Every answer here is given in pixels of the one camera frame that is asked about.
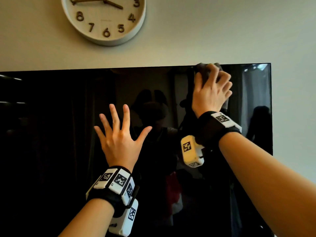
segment clock face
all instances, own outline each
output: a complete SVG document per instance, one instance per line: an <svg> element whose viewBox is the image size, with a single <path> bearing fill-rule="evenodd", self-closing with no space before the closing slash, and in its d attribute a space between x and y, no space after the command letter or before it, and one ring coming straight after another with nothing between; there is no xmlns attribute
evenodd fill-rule
<svg viewBox="0 0 316 237"><path fill-rule="evenodd" d="M100 45L119 45L137 34L146 0L62 0L71 24Z"/></svg>

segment number 4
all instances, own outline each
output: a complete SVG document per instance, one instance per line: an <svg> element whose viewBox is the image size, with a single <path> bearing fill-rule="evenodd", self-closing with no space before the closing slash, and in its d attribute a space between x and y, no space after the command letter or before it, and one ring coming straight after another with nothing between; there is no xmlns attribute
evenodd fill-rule
<svg viewBox="0 0 316 237"><path fill-rule="evenodd" d="M130 16L128 17L128 20L134 22L136 20L134 18L134 14L131 13Z"/></svg>

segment finger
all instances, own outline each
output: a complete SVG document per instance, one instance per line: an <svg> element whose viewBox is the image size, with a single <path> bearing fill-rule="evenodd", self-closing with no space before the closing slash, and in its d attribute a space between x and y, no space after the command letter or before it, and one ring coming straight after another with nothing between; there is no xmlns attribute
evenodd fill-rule
<svg viewBox="0 0 316 237"><path fill-rule="evenodd" d="M122 131L130 131L130 109L128 108L128 105L123 105L123 112L124 112L124 117L123 117L123 126L122 126Z"/></svg>
<svg viewBox="0 0 316 237"><path fill-rule="evenodd" d="M100 117L100 120L103 124L104 130L105 130L105 135L106 136L110 135L112 133L112 129L110 127L109 122L107 121L107 118L105 117L104 114L100 114L99 117Z"/></svg>
<svg viewBox="0 0 316 237"><path fill-rule="evenodd" d="M214 64L208 64L206 67L211 71L211 73L204 86L211 87L213 84L216 83L216 79L219 73L219 68L215 66Z"/></svg>
<svg viewBox="0 0 316 237"><path fill-rule="evenodd" d="M138 139L136 140L137 142L141 143L141 145L143 145L144 140L146 138L146 136L148 135L148 133L151 131L152 127L151 126L147 126L139 135Z"/></svg>
<svg viewBox="0 0 316 237"><path fill-rule="evenodd" d="M113 119L113 132L119 132L119 126L120 126L119 116L113 104L110 104L110 112Z"/></svg>
<svg viewBox="0 0 316 237"><path fill-rule="evenodd" d="M194 77L194 91L199 92L202 89L202 75L201 73L196 73Z"/></svg>
<svg viewBox="0 0 316 237"><path fill-rule="evenodd" d="M102 133L100 127L95 126L94 129L100 139L100 142L103 142L103 140L105 139L105 135Z"/></svg>
<svg viewBox="0 0 316 237"><path fill-rule="evenodd" d="M232 93L233 92L231 90L227 91L227 93L225 94L226 100L232 95Z"/></svg>
<svg viewBox="0 0 316 237"><path fill-rule="evenodd" d="M223 93L225 94L229 89L233 86L233 83L231 81L227 82L226 85L223 87Z"/></svg>
<svg viewBox="0 0 316 237"><path fill-rule="evenodd" d="M232 77L230 74L228 74L225 71L220 71L218 73L218 76L220 77L219 81L218 81L218 85L220 87L224 87L226 85L226 83L230 80L230 78Z"/></svg>

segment wrist-mounted device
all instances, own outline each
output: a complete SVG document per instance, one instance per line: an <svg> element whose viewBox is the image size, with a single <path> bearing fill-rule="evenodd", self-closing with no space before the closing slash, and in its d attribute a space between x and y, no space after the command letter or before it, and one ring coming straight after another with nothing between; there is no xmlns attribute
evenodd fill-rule
<svg viewBox="0 0 316 237"><path fill-rule="evenodd" d="M184 163L196 168L204 163L202 149L207 146L210 151L218 147L219 140L228 132L241 133L242 128L222 112L207 111L197 122L196 136L188 135L181 140Z"/></svg>
<svg viewBox="0 0 316 237"><path fill-rule="evenodd" d="M139 186L131 172L122 166L112 166L101 175L86 193L87 201L99 198L109 202L114 215L109 225L113 234L128 236L131 233L138 208L135 199Z"/></svg>

